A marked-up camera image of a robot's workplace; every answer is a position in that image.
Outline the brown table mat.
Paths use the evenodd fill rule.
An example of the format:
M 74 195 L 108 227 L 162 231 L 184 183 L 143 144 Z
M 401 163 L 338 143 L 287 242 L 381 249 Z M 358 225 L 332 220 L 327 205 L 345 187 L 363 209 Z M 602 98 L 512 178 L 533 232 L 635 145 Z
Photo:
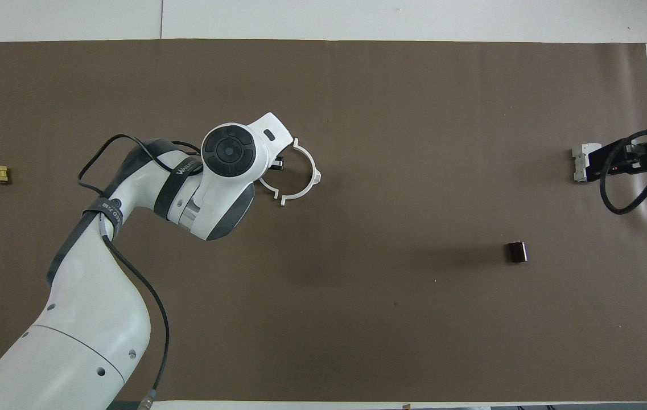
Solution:
M 647 128 L 641 44 L 0 43 L 0 357 L 107 138 L 266 112 L 307 195 L 258 186 L 210 242 L 138 208 L 116 241 L 168 311 L 160 399 L 647 401 L 647 202 L 614 215 L 571 158 Z

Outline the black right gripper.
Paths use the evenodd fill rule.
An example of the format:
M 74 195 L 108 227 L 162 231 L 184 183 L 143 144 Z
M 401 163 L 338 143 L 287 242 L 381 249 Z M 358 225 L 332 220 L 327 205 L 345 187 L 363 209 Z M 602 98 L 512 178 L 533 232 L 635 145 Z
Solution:
M 585 145 L 585 181 L 596 182 L 600 179 L 601 170 L 606 163 L 607 156 L 618 142 L 603 146 L 600 143 L 587 143 Z M 609 166 L 608 174 L 640 174 L 647 172 L 647 142 L 628 143 L 617 154 Z

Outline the white half pipe clamp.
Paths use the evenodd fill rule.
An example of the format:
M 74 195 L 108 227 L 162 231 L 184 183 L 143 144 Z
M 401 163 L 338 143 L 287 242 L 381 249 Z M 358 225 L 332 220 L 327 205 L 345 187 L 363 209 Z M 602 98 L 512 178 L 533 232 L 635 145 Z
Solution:
M 287 202 L 290 200 L 295 200 L 298 198 L 301 198 L 310 192 L 310 190 L 315 187 L 315 185 L 318 185 L 322 179 L 322 174 L 320 173 L 320 170 L 316 166 L 315 159 L 311 155 L 311 153 L 303 148 L 300 143 L 298 138 L 294 138 L 294 143 L 292 143 L 292 148 L 294 148 L 295 151 L 298 151 L 298 153 L 302 153 L 305 158 L 310 162 L 311 169 L 312 169 L 312 175 L 310 177 L 310 181 L 308 181 L 307 186 L 297 192 L 296 194 L 289 194 L 289 195 L 281 195 L 280 196 L 280 206 L 284 207 Z
M 284 198 L 284 195 L 280 194 L 280 189 L 278 189 L 278 188 L 272 186 L 271 184 L 269 184 L 268 182 L 266 182 L 266 180 L 264 178 L 259 179 L 259 182 L 265 189 L 267 189 L 269 192 L 271 192 L 272 197 L 274 198 L 274 200 L 279 202 L 280 207 L 284 207 L 285 198 Z

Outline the white circuit breaker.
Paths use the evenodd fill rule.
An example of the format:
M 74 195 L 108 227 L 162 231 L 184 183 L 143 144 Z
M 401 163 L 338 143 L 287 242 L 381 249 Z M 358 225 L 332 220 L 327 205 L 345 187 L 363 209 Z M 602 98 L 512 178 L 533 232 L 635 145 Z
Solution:
M 581 143 L 571 148 L 571 156 L 575 161 L 575 171 L 573 173 L 573 180 L 576 183 L 588 182 L 587 168 L 590 165 L 589 155 L 593 151 L 602 148 L 600 143 Z

